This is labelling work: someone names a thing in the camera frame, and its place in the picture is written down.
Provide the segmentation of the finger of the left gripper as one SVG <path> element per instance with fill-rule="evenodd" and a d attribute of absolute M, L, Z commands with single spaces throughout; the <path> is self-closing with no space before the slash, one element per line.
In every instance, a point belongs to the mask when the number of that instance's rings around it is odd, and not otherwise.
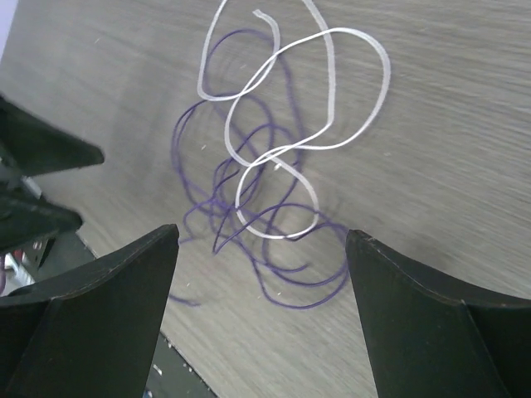
<path fill-rule="evenodd" d="M 1 195 L 1 252 L 19 249 L 28 242 L 77 231 L 79 213 L 36 198 Z"/>
<path fill-rule="evenodd" d="M 1 98 L 1 159 L 33 177 L 99 165 L 102 150 Z"/>

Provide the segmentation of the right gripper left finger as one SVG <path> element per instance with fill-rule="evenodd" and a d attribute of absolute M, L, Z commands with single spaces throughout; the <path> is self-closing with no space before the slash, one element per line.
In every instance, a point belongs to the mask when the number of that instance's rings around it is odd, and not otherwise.
<path fill-rule="evenodd" d="M 4 397 L 140 397 L 178 257 L 178 228 L 1 299 Z"/>

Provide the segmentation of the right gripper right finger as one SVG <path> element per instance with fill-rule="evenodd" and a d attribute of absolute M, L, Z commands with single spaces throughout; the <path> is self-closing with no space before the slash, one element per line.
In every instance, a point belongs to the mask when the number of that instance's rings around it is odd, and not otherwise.
<path fill-rule="evenodd" d="M 530 302 L 351 230 L 346 255 L 381 397 L 527 397 Z"/>

